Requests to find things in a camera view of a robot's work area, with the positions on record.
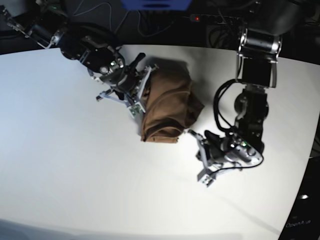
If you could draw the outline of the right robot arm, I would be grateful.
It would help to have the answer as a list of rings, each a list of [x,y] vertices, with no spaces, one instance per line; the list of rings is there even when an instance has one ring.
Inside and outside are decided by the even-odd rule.
[[[138,72],[137,65],[146,55],[139,53],[127,63],[120,52],[123,45],[109,29],[72,22],[59,3],[48,0],[2,0],[0,14],[23,37],[43,49],[59,48],[65,58],[99,74],[121,97],[134,98],[144,91],[148,75]]]

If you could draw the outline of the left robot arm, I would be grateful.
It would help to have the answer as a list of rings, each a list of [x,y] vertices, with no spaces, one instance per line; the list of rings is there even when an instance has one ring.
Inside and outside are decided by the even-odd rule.
[[[257,14],[244,21],[235,78],[221,85],[213,98],[214,120],[225,136],[206,131],[205,139],[199,141],[199,158],[205,168],[213,166],[222,171],[229,163],[231,169],[245,169],[262,163],[263,124],[269,114],[266,89],[277,86],[282,36],[299,24],[307,8],[318,4],[317,0],[264,0]],[[219,103],[233,84],[242,84],[244,88],[234,102],[234,124],[222,127]]]

